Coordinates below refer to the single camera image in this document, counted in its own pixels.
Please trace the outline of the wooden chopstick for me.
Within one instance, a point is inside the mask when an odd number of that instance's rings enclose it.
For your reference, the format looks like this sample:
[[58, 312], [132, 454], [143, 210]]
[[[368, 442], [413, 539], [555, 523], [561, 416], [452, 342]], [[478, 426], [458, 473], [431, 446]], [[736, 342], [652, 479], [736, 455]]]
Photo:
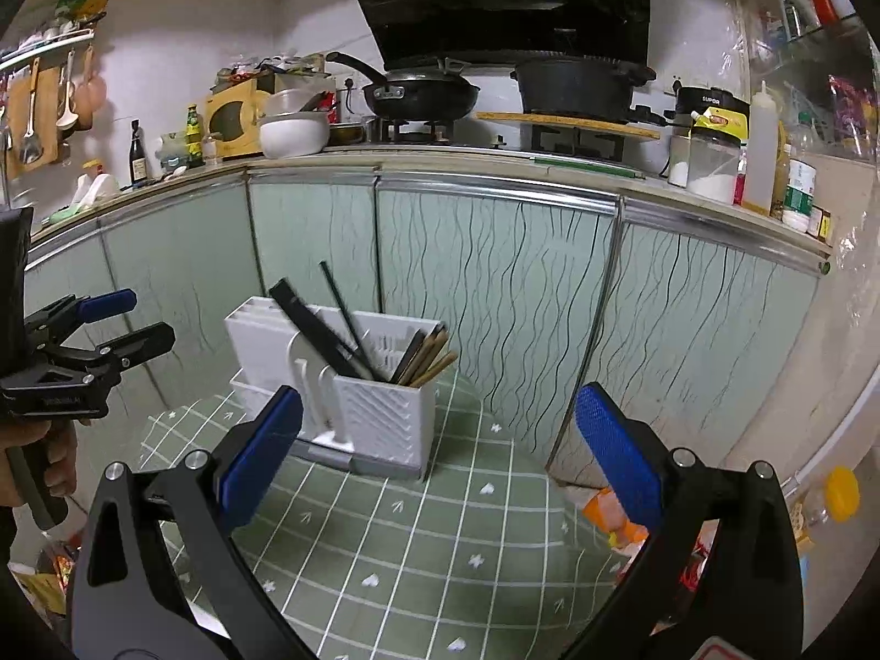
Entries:
[[446, 329], [443, 329], [442, 331], [437, 332], [437, 334], [432, 334], [431, 338], [425, 341], [425, 346], [423, 346], [423, 349], [419, 352], [415, 361], [413, 361], [411, 370], [407, 372], [406, 377], [404, 377], [403, 383], [406, 386], [410, 386], [410, 383], [413, 382], [416, 377], [424, 374], [424, 372], [434, 364], [434, 361], [437, 359], [437, 356], [442, 353], [448, 340], [449, 332], [446, 331]]
[[458, 359], [458, 353], [456, 351], [449, 351], [440, 359], [440, 361], [432, 364], [427, 371], [421, 374], [419, 377], [416, 377], [413, 382], [410, 383], [411, 387], [422, 387], [427, 383], [432, 382], [434, 378], [440, 376], [446, 368], [449, 368]]
[[434, 359], [440, 355], [440, 351], [446, 346], [448, 340], [448, 328], [444, 325], [438, 325], [430, 335], [427, 335], [425, 340], [423, 340], [421, 349], [404, 368], [403, 374], [400, 377], [401, 386], [410, 386], [424, 372], [427, 372]]

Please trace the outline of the yellow capped plastic bottle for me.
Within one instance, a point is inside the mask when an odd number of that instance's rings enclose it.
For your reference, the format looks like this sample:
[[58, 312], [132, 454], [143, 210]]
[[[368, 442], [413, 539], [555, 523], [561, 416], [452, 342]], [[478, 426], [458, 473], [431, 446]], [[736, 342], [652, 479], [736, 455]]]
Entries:
[[816, 527], [846, 523], [861, 506], [861, 487], [855, 473], [846, 466], [836, 466], [819, 486], [811, 487], [790, 508], [798, 553], [805, 554], [815, 543], [811, 532]]

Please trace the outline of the hanging metal ladle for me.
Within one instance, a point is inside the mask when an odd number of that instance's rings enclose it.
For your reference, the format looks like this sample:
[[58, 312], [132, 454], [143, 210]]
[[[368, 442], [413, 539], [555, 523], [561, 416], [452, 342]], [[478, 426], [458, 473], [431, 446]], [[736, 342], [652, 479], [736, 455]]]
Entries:
[[30, 67], [30, 85], [29, 85], [29, 113], [27, 113], [27, 124], [21, 146], [19, 146], [19, 161], [24, 166], [31, 166], [40, 157], [42, 157], [43, 147], [40, 141], [39, 133], [36, 131], [36, 112], [37, 112], [37, 86], [39, 85], [40, 58], [36, 57], [31, 61]]

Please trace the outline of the dark soy sauce bottle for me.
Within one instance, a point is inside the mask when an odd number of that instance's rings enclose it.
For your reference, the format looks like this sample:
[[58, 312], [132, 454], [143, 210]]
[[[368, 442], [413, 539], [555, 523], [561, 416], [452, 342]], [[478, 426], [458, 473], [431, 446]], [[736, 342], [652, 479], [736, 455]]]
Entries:
[[138, 119], [131, 121], [131, 143], [128, 164], [130, 164], [131, 186], [133, 188], [140, 188], [146, 185], [149, 180], [149, 173], [147, 172], [146, 153], [145, 149], [143, 149], [142, 128], [140, 128], [140, 121]]

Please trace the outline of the green checkered tablecloth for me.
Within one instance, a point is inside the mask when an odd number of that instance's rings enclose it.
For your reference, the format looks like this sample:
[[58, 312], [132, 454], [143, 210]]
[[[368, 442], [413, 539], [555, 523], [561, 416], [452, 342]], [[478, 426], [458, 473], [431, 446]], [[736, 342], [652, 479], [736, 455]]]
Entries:
[[436, 401], [425, 480], [285, 460], [234, 544], [319, 657], [558, 657], [624, 559], [467, 380]]

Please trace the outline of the white plastic utensil holder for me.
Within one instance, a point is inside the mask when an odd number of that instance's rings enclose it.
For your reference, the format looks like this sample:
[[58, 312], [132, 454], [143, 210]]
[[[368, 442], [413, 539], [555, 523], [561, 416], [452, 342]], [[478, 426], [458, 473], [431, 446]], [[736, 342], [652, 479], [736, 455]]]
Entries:
[[303, 422], [291, 454], [352, 474], [422, 480], [436, 441], [437, 383], [400, 386], [340, 377], [293, 322], [264, 296], [225, 317], [239, 361], [237, 401], [258, 414], [282, 386], [300, 393]]

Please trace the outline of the green glass bottle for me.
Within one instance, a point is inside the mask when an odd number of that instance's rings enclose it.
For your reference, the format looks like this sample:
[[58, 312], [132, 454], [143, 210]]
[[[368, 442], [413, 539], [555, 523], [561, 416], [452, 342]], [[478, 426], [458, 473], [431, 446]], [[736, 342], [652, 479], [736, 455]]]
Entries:
[[191, 168], [200, 167], [203, 161], [203, 125], [199, 108], [195, 103], [188, 106], [185, 122], [186, 159]]

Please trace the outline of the white ceramic bowl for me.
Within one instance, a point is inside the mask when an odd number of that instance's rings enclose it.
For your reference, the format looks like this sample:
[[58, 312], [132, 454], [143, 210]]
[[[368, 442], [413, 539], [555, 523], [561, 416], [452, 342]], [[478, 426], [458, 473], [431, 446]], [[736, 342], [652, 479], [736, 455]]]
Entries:
[[264, 101], [260, 126], [262, 155], [289, 160], [319, 153], [329, 142], [328, 113], [321, 109], [325, 91], [285, 90]]

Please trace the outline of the white squeeze bottle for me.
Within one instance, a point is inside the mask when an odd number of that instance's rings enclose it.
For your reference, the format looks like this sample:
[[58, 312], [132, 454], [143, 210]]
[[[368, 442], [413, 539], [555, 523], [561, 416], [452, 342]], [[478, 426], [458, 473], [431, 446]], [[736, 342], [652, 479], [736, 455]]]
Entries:
[[762, 82], [750, 103], [749, 140], [746, 146], [746, 179], [741, 204], [750, 212], [768, 216], [773, 207], [779, 152], [779, 111], [767, 84]]

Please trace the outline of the green label white jar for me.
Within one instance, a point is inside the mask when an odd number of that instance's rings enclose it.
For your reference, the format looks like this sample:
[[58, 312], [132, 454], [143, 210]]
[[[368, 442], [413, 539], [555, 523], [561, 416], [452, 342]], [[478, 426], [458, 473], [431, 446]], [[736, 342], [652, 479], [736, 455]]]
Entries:
[[815, 198], [816, 169], [807, 162], [792, 159], [784, 191], [782, 221], [798, 233], [809, 231], [813, 198]]

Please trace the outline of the clear lidded canister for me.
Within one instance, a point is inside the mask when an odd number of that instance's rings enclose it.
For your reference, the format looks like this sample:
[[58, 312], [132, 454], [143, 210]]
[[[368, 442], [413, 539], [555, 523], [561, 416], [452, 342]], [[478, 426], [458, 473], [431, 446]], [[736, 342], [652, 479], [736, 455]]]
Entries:
[[686, 189], [716, 203], [733, 204], [740, 152], [737, 137], [694, 126], [689, 136]]

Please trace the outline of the wooden cutting board on stove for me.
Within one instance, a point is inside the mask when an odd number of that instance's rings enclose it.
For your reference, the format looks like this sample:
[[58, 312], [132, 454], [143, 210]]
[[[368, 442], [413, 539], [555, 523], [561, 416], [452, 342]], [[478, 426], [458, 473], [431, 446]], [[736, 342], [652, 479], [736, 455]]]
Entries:
[[505, 124], [540, 125], [541, 127], [572, 128], [593, 134], [629, 137], [640, 140], [659, 140], [661, 135], [650, 128], [596, 119], [573, 118], [573, 116], [537, 115], [537, 113], [477, 112], [479, 121], [504, 122]]

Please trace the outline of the black wok pan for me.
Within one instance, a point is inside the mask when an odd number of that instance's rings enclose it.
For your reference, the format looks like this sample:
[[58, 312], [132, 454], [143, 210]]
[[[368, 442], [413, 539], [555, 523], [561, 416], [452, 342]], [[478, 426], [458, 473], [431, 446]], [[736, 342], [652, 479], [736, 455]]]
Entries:
[[473, 111], [479, 97], [479, 88], [456, 71], [418, 67], [382, 73], [339, 51], [327, 52], [325, 60], [361, 73], [368, 80], [362, 88], [365, 103], [389, 121], [458, 121]]

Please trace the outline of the black cast iron pot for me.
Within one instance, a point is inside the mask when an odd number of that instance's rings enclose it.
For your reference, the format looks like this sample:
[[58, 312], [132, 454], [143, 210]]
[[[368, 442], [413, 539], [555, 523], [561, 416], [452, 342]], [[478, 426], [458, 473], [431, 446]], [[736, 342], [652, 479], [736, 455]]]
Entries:
[[605, 58], [541, 57], [520, 61], [510, 78], [525, 113], [628, 124], [637, 121], [635, 88], [653, 82], [656, 71]]

